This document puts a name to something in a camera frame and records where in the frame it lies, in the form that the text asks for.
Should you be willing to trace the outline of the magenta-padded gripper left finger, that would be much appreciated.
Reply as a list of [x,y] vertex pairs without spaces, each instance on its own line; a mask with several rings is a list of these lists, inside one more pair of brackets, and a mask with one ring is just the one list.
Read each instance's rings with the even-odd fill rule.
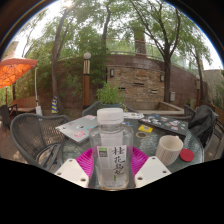
[[55,175],[80,187],[94,189],[97,178],[94,174],[92,149],[86,150],[77,158],[66,159]]

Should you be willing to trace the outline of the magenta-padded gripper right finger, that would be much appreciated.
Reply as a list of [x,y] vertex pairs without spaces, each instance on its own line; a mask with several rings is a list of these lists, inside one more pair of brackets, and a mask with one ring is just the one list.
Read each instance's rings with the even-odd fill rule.
[[156,156],[148,157],[138,148],[133,148],[131,170],[136,188],[143,187],[171,174]]

